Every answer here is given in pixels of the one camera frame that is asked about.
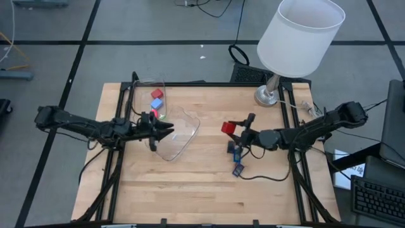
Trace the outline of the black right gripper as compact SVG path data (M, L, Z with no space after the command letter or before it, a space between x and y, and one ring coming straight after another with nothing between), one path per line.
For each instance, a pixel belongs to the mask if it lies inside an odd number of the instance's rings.
M255 117L254 113L250 113L243 121L229 121L231 124L243 127L244 130L240 136L235 134L228 134L228 136L240 147L248 148L254 145L270 151L277 150L280 134L274 130L262 130L260 132L253 130L251 125Z

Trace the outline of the white shade table lamp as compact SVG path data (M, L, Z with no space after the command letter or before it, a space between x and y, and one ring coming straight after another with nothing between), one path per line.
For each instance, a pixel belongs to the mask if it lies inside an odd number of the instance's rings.
M257 104L273 106L280 100L280 77L313 73L345 19L345 11L331 0L283 0L257 45L260 62L273 72L257 88Z

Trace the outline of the black keyboard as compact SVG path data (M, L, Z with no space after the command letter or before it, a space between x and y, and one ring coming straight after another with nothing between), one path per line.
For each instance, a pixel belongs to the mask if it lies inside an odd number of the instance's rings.
M351 210L405 227L405 188L357 175L351 179Z

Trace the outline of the white paper sheet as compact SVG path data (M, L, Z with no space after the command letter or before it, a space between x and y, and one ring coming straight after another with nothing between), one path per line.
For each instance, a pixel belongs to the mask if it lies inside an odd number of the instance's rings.
M362 177L365 172L365 164L362 163L360 165L356 165L341 172L336 172L333 175L333 186L341 189L350 190L351 189L351 181L349 177L352 175L356 175Z

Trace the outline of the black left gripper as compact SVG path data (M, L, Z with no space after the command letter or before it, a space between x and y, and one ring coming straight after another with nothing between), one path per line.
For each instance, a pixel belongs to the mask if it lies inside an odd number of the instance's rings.
M156 141L160 141L171 134L174 129L170 128L172 128L173 126L174 125L172 123L156 120L154 114L151 112L142 112L139 118L139 122L136 124L135 127L131 128L129 135L126 137L126 141L141 141L143 139L148 139L150 150L157 151Z

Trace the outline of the dark grey laptop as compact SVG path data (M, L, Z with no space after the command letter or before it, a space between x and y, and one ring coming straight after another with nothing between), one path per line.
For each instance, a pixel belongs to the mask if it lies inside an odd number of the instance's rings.
M391 80L382 131L380 156L405 168L405 82Z

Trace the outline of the clear plastic bin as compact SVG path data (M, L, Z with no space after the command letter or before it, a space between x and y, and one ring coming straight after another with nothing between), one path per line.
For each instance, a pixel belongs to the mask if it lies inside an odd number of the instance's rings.
M143 111L149 113L152 110L151 102L154 98L151 92L155 89L161 89L164 93L161 98L163 106L157 110L158 115L166 115L166 118L161 121L173 124L174 131L156 142L157 151L154 153L170 162L181 155L194 138L200 126L200 120L184 109L180 95L176 93L176 87L167 86L163 79L151 78L137 79L134 82L135 92L131 105L133 122L138 122Z

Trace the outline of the black perforated case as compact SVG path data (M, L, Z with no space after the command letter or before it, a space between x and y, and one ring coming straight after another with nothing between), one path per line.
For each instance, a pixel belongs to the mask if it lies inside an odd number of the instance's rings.
M232 72L230 82L234 83L259 83L266 84L268 79L273 77L273 72L247 65L236 63ZM283 83L305 83L311 87L311 81L304 78L279 77L279 82Z

